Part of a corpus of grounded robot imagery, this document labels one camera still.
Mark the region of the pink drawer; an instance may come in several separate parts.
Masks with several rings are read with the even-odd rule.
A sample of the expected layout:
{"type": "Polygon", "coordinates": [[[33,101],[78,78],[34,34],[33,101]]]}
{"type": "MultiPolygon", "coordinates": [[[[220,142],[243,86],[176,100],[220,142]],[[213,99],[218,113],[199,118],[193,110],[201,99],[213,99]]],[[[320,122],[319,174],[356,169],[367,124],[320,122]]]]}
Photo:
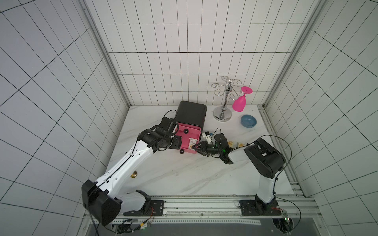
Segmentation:
{"type": "Polygon", "coordinates": [[[176,135],[181,136],[181,141],[182,141],[180,149],[179,149],[180,154],[184,154],[184,153],[197,154],[197,152],[194,149],[189,148],[189,142],[190,142],[190,138],[197,139],[199,142],[200,136],[201,136],[201,128],[197,126],[189,125],[189,124],[183,124],[183,123],[178,123],[178,125],[179,127],[178,127],[178,132],[176,133],[176,135]]]}

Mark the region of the black drawer cabinet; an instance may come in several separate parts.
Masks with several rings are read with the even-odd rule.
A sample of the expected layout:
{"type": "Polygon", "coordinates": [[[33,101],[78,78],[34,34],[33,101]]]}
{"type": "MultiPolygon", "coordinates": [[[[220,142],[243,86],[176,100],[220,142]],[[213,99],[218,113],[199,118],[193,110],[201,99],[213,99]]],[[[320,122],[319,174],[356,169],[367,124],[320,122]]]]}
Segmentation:
{"type": "Polygon", "coordinates": [[[181,124],[188,124],[203,129],[207,113],[207,106],[204,104],[181,101],[177,108],[175,121],[181,124]]]}

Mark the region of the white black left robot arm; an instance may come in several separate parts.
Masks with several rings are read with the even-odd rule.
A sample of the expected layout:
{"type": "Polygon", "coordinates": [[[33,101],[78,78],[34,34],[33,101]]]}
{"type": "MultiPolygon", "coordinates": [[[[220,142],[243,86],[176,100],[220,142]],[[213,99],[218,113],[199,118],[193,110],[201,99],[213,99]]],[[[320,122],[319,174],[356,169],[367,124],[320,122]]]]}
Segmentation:
{"type": "Polygon", "coordinates": [[[179,150],[181,136],[177,135],[175,119],[163,117],[159,125],[139,133],[131,149],[110,170],[96,181],[87,180],[81,187],[84,208],[92,219],[106,226],[121,211],[145,215],[150,210],[150,196],[141,190],[122,197],[119,192],[137,168],[157,151],[179,150]]]}

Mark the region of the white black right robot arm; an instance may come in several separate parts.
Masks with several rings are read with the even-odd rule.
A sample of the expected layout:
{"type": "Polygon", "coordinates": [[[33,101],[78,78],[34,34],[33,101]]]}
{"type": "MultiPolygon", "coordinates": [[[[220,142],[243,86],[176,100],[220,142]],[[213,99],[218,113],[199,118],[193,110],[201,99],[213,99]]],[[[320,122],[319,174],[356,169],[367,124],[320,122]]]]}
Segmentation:
{"type": "Polygon", "coordinates": [[[192,146],[203,156],[214,155],[225,164],[235,164],[240,159],[249,160],[259,172],[258,191],[253,200],[240,200],[238,206],[243,216],[281,215],[276,200],[275,186],[284,169],[284,156],[263,137],[242,147],[231,148],[223,133],[216,134],[214,143],[207,141],[192,146]]]}

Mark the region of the chrome wine glass rack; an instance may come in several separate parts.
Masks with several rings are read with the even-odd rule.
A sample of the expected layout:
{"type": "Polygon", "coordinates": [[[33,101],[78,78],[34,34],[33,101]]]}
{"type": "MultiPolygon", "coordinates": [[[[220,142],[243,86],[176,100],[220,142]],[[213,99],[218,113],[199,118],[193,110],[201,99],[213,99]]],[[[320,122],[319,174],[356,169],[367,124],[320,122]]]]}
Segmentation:
{"type": "Polygon", "coordinates": [[[242,82],[237,79],[232,79],[227,76],[221,76],[220,82],[215,82],[211,85],[214,88],[215,96],[222,98],[221,106],[217,107],[213,111],[213,116],[220,122],[227,122],[232,117],[232,111],[227,107],[229,100],[235,101],[239,97],[238,91],[242,82]]]}

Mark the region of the small blue bowl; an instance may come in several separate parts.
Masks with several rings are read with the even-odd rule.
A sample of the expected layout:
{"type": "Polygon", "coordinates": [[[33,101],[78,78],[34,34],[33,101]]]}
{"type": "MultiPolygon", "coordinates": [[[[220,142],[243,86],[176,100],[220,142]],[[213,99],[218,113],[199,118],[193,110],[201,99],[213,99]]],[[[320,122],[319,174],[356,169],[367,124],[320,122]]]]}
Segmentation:
{"type": "Polygon", "coordinates": [[[257,125],[257,119],[251,115],[243,115],[240,122],[245,128],[253,128],[257,125]]]}

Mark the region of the pink wine glass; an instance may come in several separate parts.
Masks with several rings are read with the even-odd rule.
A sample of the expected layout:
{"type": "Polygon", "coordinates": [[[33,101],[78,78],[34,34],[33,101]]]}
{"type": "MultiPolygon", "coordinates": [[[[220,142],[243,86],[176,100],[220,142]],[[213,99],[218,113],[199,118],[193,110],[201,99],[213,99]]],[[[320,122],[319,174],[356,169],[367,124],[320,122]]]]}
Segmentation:
{"type": "Polygon", "coordinates": [[[252,94],[253,90],[250,87],[243,86],[241,88],[241,95],[236,99],[232,105],[232,108],[236,112],[242,112],[246,106],[246,95],[252,94]]]}

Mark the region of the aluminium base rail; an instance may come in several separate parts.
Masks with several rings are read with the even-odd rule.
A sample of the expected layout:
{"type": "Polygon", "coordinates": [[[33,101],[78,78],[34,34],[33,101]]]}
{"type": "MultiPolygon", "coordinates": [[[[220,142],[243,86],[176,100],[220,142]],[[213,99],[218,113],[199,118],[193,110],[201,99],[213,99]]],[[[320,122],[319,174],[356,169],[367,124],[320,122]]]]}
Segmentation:
{"type": "Polygon", "coordinates": [[[136,192],[123,200],[92,203],[88,211],[98,223],[106,226],[133,219],[156,223],[250,223],[259,218],[278,218],[298,222],[320,217],[311,198],[295,195],[278,196],[268,207],[262,207],[253,196],[143,196],[136,192]]]}

